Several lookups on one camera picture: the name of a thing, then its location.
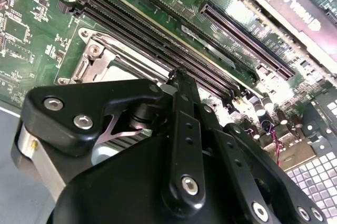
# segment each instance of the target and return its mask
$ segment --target black metal bracket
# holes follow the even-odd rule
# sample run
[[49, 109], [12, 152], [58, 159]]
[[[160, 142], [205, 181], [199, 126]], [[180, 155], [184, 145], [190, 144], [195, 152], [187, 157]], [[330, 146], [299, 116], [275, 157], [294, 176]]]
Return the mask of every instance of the black metal bracket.
[[[34, 88], [27, 93], [21, 113], [27, 131], [69, 155], [78, 156], [92, 149], [103, 133], [104, 117], [118, 115], [139, 103], [155, 103], [162, 90], [150, 80], [72, 84]], [[61, 101], [62, 109], [48, 109], [49, 98]], [[93, 122], [83, 130], [74, 118], [84, 115]]]
[[[55, 224], [326, 223], [322, 211], [242, 128], [233, 123], [221, 128], [184, 70], [173, 71], [168, 84], [176, 89], [172, 95], [148, 80], [28, 93], [14, 148], [54, 190]], [[62, 107], [47, 107], [49, 99]], [[79, 127], [78, 115], [92, 124]], [[94, 167], [88, 163], [101, 135], [144, 128], [153, 130], [152, 137]], [[80, 159], [85, 165], [78, 165]]]

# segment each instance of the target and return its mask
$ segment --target capacitor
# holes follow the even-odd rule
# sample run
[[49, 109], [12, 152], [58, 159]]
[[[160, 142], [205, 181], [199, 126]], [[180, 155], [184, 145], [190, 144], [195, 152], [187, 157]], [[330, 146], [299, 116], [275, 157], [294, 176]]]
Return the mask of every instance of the capacitor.
[[251, 92], [248, 92], [246, 94], [246, 98], [253, 105], [255, 113], [256, 113], [257, 116], [261, 117], [265, 114], [265, 109], [262, 105], [262, 102], [257, 96], [255, 96]]
[[264, 93], [263, 94], [263, 98], [262, 98], [262, 104], [264, 106], [264, 108], [267, 110], [267, 111], [272, 111], [273, 108], [274, 108], [274, 104], [273, 102], [271, 101], [270, 97], [268, 96], [268, 94]]
[[277, 115], [277, 118], [279, 119], [281, 125], [286, 125], [288, 123], [288, 119], [286, 118], [283, 111], [278, 110], [276, 112], [276, 115]]
[[291, 122], [293, 122], [295, 128], [302, 128], [303, 124], [301, 118], [297, 114], [291, 116]]
[[261, 117], [265, 114], [265, 109], [260, 100], [255, 102], [253, 105], [254, 105], [254, 110], [257, 116]]
[[252, 134], [253, 139], [258, 140], [260, 138], [260, 133], [259, 133], [259, 130], [257, 129], [257, 126], [252, 125], [251, 130], [252, 130], [251, 134]]

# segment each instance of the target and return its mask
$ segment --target microchip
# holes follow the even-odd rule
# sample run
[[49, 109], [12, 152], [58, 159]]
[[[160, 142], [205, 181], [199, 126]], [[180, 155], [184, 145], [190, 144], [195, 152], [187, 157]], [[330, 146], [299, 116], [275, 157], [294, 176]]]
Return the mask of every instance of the microchip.
[[177, 0], [173, 0], [172, 7], [179, 13], [181, 13], [184, 10], [184, 6]]
[[56, 52], [55, 55], [56, 55], [57, 58], [63, 59], [63, 57], [64, 57], [64, 52], [58, 50], [58, 51]]
[[274, 80], [274, 81], [278, 81], [279, 80], [279, 78], [275, 75], [275, 76], [273, 76], [272, 77], [272, 80]]
[[182, 12], [182, 15], [186, 18], [191, 18], [194, 16], [194, 13], [191, 12], [189, 9], [185, 8]]
[[8, 5], [8, 0], [0, 0], [0, 11], [5, 9]]
[[257, 71], [259, 71], [263, 75], [268, 74], [268, 70], [264, 66], [261, 66], [261, 65], [257, 67]]
[[38, 2], [44, 7], [48, 6], [48, 0], [38, 0]]
[[305, 69], [306, 67], [310, 66], [310, 63], [307, 62], [307, 61], [303, 61], [303, 62], [301, 62], [300, 65]]
[[291, 107], [291, 103], [287, 102], [285, 105], [284, 105], [285, 108], [289, 108]]

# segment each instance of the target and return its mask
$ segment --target motherboard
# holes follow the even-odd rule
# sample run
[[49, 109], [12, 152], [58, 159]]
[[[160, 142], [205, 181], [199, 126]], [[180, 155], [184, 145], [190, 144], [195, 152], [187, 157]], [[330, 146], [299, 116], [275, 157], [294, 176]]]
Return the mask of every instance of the motherboard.
[[[293, 131], [279, 136], [283, 151], [302, 141], [294, 130], [307, 105], [337, 86], [335, 62], [316, 56], [334, 57], [323, 41], [335, 38], [337, 0], [307, 1], [324, 31], [309, 37], [320, 50], [259, 0], [0, 0], [0, 99], [20, 108], [36, 86], [134, 78], [160, 85], [183, 67], [219, 122], [262, 135], [266, 151], [276, 148], [271, 128], [281, 132], [294, 118]], [[315, 13], [300, 2], [290, 8], [313, 31]], [[278, 14], [291, 22], [283, 6]]]

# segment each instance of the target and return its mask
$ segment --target green circuit board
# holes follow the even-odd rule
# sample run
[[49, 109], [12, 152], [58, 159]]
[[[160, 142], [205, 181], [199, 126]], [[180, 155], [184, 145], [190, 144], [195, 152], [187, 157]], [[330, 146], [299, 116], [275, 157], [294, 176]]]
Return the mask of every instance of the green circuit board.
[[58, 12], [58, 0], [6, 1], [0, 8], [0, 99], [20, 107], [31, 88], [72, 75], [85, 47], [79, 27], [102, 28]]
[[[104, 29], [87, 17], [74, 18], [59, 12], [58, 0], [0, 0], [0, 99], [16, 107], [22, 105], [27, 91], [35, 86], [56, 84], [59, 77], [70, 77], [82, 55], [85, 44], [77, 34], [80, 27]], [[154, 24], [163, 27], [179, 40], [203, 54], [223, 68], [244, 85], [258, 92], [280, 91], [274, 100], [287, 111], [300, 110], [311, 96], [324, 89], [324, 81], [317, 76], [307, 77], [297, 62], [296, 54], [289, 53], [290, 47], [271, 29], [238, 0], [211, 0], [224, 12], [240, 22], [251, 34], [268, 46], [275, 54], [292, 64], [296, 76], [279, 86], [270, 79], [255, 85], [249, 74], [236, 62], [212, 49], [205, 43], [182, 32], [179, 22], [147, 0], [120, 0], [142, 13]], [[199, 14], [205, 0], [161, 0], [172, 11], [180, 14], [203, 33], [219, 42], [228, 53], [249, 68], [259, 63], [238, 44], [223, 35]]]
[[[202, 51], [202, 44], [195, 42], [195, 39], [191, 39], [188, 36], [181, 36], [181, 33], [177, 32], [177, 26], [179, 21], [175, 18], [170, 18], [167, 13], [151, 6], [144, 0], [121, 0], [131, 8], [138, 10], [143, 15], [154, 21], [157, 25], [168, 30], [172, 34], [178, 36], [181, 40], [193, 47], [198, 47], [200, 52]], [[205, 0], [157, 0], [164, 3], [172, 11], [178, 12], [183, 18], [185, 18], [191, 24], [201, 29], [205, 35], [218, 41], [225, 49], [236, 57], [239, 61], [250, 67], [256, 67], [259, 62], [252, 58], [245, 49], [240, 47], [237, 43], [233, 42], [229, 37], [225, 36], [216, 26], [211, 22], [204, 19], [199, 13], [200, 6]], [[321, 79], [318, 74], [307, 75], [308, 73], [303, 70], [301, 62], [303, 58], [300, 55], [293, 53], [290, 46], [286, 44], [280, 37], [278, 37], [267, 25], [260, 22], [256, 15], [248, 10], [238, 0], [211, 0], [220, 9], [226, 12], [229, 16], [244, 26], [252, 35], [263, 42], [268, 48], [270, 48], [276, 55], [288, 62], [292, 68], [296, 71], [296, 75], [292, 77], [286, 83], [282, 82], [278, 84], [270, 77], [264, 79], [263, 86], [255, 86], [254, 89], [258, 89], [260, 92], [273, 93], [274, 101], [279, 103], [289, 113], [300, 110], [302, 104], [308, 101], [311, 96], [315, 96], [324, 89], [325, 81]]]

